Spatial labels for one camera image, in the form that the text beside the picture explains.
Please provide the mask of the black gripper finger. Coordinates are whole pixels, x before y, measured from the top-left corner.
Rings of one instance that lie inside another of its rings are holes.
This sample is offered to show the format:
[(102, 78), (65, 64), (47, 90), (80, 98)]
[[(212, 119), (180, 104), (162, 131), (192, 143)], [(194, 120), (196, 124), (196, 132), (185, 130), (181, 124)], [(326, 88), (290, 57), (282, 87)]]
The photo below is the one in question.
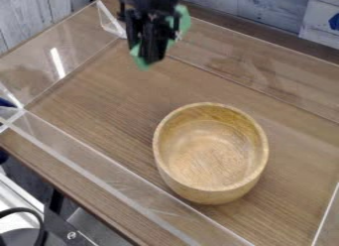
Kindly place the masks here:
[(146, 64), (153, 64), (164, 59), (170, 38), (172, 29), (168, 23), (148, 22), (144, 24), (138, 55)]
[(125, 34), (128, 40), (128, 47), (132, 49), (140, 42), (138, 34), (141, 31), (140, 20), (134, 16), (133, 11), (125, 12)]

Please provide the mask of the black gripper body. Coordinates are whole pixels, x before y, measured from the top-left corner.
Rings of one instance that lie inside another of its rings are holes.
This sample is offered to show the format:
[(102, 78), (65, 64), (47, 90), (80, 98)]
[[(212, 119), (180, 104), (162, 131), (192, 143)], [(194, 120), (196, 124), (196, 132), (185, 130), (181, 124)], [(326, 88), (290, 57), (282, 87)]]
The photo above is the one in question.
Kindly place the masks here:
[(178, 0), (117, 0), (117, 18), (125, 24), (125, 12), (133, 11), (140, 23), (174, 14)]

